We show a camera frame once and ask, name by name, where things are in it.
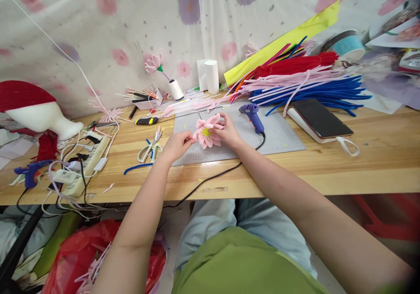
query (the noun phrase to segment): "spool of thread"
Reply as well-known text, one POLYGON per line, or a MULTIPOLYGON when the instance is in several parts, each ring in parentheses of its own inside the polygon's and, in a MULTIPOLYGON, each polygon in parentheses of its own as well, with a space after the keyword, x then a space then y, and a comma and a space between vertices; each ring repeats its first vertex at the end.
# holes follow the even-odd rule
POLYGON ((219 72, 217 71, 217 60, 207 60, 204 62, 207 80, 207 89, 210 94, 219 92, 219 72))
POLYGON ((171 94, 174 100, 179 100, 184 97, 184 94, 181 88, 179 87, 177 80, 170 80, 169 89, 171 90, 171 94))
POLYGON ((357 31, 350 29, 339 33, 328 40, 321 48, 321 52, 334 51, 339 55, 338 60, 356 62, 365 53, 364 46, 357 35, 357 31))

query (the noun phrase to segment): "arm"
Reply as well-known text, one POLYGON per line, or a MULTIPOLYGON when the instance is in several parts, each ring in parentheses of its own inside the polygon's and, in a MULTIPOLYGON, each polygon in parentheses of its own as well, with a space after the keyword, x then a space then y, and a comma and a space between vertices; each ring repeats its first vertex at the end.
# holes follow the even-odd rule
POLYGON ((246 144, 226 114, 211 130, 239 156, 262 193, 281 209, 347 293, 373 293, 412 269, 305 181, 246 144))
POLYGON ((169 168, 195 143, 189 131, 172 135, 140 187, 95 282, 93 294, 144 293, 169 168))

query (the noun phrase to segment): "hand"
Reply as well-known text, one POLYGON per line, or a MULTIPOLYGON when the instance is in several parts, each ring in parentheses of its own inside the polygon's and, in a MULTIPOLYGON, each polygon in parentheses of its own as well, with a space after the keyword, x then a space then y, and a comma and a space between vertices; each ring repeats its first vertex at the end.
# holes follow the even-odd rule
POLYGON ((217 124, 224 126, 224 128, 222 130, 209 129, 209 132, 216 134, 227 146, 235 151, 238 145, 244 141, 239 137, 231 118, 223 112, 220 113, 220 117, 224 120, 220 120, 217 124))
POLYGON ((197 142, 197 140, 193 139, 193 135, 190 131, 172 134, 166 142, 161 156, 172 165, 174 161, 180 159, 195 142, 197 142))

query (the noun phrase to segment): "smartphone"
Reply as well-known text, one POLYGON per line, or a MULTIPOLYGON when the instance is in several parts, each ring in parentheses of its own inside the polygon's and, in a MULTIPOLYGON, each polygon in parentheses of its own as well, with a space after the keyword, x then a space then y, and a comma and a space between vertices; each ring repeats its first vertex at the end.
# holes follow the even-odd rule
POLYGON ((345 137, 354 133, 315 98, 295 101, 292 107, 321 139, 345 137))

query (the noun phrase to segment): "red stool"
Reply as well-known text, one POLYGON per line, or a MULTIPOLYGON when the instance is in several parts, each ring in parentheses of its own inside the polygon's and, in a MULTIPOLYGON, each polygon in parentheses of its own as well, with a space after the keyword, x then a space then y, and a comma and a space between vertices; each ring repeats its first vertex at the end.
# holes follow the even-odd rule
POLYGON ((353 195, 364 214, 361 224, 375 237, 419 240, 420 194, 353 195))

